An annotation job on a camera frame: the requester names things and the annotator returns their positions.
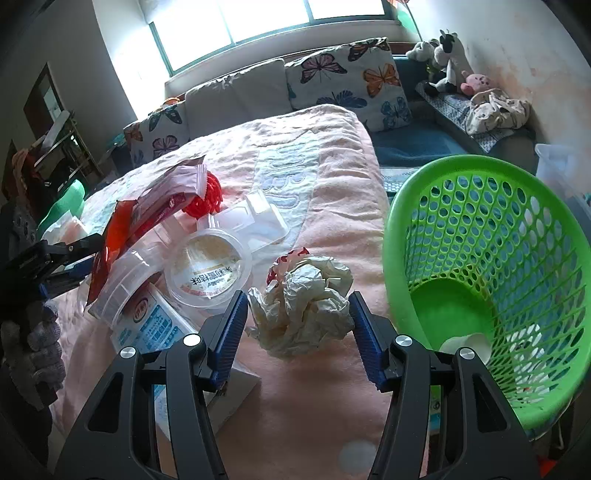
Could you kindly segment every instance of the knit glove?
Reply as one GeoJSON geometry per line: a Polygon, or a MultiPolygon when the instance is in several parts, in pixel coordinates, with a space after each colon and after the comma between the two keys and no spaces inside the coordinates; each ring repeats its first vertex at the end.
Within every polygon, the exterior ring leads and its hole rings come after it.
{"type": "Polygon", "coordinates": [[[36,385],[46,382],[59,390],[66,377],[58,343],[61,330],[56,322],[57,308],[52,303],[32,303],[25,315],[29,325],[37,324],[27,336],[27,347],[21,344],[20,327],[15,322],[3,322],[0,336],[12,382],[27,403],[42,410],[44,405],[36,385]]]}

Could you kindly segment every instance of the butterfly pillow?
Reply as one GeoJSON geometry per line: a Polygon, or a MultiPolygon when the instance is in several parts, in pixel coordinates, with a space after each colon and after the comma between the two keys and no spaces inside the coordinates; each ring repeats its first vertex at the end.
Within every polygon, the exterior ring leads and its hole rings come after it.
{"type": "Polygon", "coordinates": [[[159,108],[123,132],[134,168],[177,150],[189,141],[185,102],[159,108]]]}
{"type": "Polygon", "coordinates": [[[295,110],[332,103],[372,131],[403,127],[411,114],[387,38],[329,47],[285,65],[295,110]]]}

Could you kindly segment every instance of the bedspread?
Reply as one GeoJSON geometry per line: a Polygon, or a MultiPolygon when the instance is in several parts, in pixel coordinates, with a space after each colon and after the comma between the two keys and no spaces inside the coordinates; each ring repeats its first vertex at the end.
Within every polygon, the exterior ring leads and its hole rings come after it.
{"type": "MultiPolygon", "coordinates": [[[[389,316],[381,261],[387,198],[363,125],[338,106],[256,120],[189,142],[93,195],[83,223],[102,232],[117,199],[131,197],[173,164],[198,154],[219,178],[226,206],[260,188],[290,226],[286,238],[257,255],[256,286],[264,285],[276,257],[305,246],[348,265],[353,289],[374,313],[389,316]]],[[[65,433],[115,354],[110,330],[79,313],[77,297],[73,290],[59,298],[67,377],[54,418],[65,433]]],[[[367,380],[351,333],[290,362],[270,357],[243,335],[237,359],[262,381],[217,434],[230,478],[367,477],[371,462],[362,471],[345,472],[343,465],[358,440],[378,445],[390,396],[367,380]]],[[[166,470],[171,460],[162,456],[166,470]]]]}

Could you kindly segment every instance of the crumpled plastic bag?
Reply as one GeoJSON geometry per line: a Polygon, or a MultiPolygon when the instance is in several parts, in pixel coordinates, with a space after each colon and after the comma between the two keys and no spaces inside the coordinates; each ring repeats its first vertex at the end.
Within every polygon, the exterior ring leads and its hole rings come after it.
{"type": "Polygon", "coordinates": [[[334,258],[292,250],[271,267],[263,292],[248,291],[256,327],[246,333],[277,358],[342,340],[353,329],[346,297],[352,284],[349,268],[334,258]]]}

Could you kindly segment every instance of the white wall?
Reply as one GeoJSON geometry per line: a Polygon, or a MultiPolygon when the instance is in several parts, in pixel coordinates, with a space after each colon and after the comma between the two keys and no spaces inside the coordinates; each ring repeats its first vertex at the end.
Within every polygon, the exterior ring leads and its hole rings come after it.
{"type": "Polygon", "coordinates": [[[180,95],[203,82],[260,61],[374,37],[388,37],[389,41],[402,42],[418,40],[400,22],[391,20],[362,20],[298,28],[253,40],[203,60],[171,78],[166,83],[166,93],[167,96],[180,95]]]}
{"type": "Polygon", "coordinates": [[[80,135],[95,159],[135,114],[105,48],[92,0],[58,0],[13,42],[0,64],[0,176],[10,140],[27,148],[35,140],[22,111],[48,63],[56,89],[74,111],[80,135]]]}
{"type": "Polygon", "coordinates": [[[538,142],[591,158],[591,67],[541,0],[413,0],[423,38],[457,32],[476,73],[531,101],[538,142]]]}
{"type": "Polygon", "coordinates": [[[165,99],[169,75],[137,0],[92,0],[115,72],[137,118],[165,99]]]}

